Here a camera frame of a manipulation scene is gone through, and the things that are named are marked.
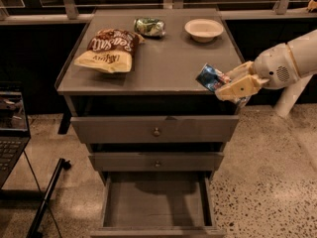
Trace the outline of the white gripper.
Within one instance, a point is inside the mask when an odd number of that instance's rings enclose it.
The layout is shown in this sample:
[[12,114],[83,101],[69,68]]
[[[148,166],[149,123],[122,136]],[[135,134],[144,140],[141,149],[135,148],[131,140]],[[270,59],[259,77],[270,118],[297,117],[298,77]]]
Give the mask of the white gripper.
[[246,61],[226,75],[233,81],[215,91],[220,100],[238,100],[257,94],[262,87],[281,89],[299,80],[294,57],[287,44],[279,44],[262,52],[254,62]]

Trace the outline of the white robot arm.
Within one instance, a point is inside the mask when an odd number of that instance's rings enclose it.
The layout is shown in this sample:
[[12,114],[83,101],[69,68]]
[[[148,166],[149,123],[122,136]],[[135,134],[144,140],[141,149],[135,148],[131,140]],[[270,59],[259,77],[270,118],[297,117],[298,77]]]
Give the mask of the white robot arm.
[[231,81],[215,94],[220,100],[238,100],[262,88],[281,89],[317,73],[317,30],[260,53],[226,75]]

